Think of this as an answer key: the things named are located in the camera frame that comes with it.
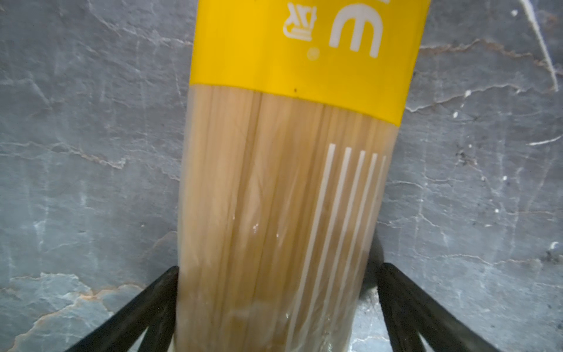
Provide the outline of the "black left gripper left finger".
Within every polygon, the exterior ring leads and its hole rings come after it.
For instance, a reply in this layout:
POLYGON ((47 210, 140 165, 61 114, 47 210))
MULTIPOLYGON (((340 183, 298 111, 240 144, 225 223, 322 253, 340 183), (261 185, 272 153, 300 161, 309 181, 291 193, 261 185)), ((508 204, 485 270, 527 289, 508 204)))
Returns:
POLYGON ((168 351, 176 324, 179 267, 173 266, 69 351, 168 351))

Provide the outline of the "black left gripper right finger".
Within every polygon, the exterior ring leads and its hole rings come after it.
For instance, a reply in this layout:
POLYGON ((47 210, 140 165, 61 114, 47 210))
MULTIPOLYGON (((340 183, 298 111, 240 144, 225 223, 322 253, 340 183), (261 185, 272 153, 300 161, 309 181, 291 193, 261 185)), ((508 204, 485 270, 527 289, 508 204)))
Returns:
POLYGON ((378 295, 393 351, 497 351, 391 263, 378 270, 378 295))

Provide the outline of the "yellow spaghetti package underneath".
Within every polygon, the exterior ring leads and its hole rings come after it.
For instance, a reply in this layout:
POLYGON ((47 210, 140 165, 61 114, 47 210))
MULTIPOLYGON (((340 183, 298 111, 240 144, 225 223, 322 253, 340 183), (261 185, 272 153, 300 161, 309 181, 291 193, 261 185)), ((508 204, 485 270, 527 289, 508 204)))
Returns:
POLYGON ((346 351, 430 4, 200 1, 177 351, 346 351))

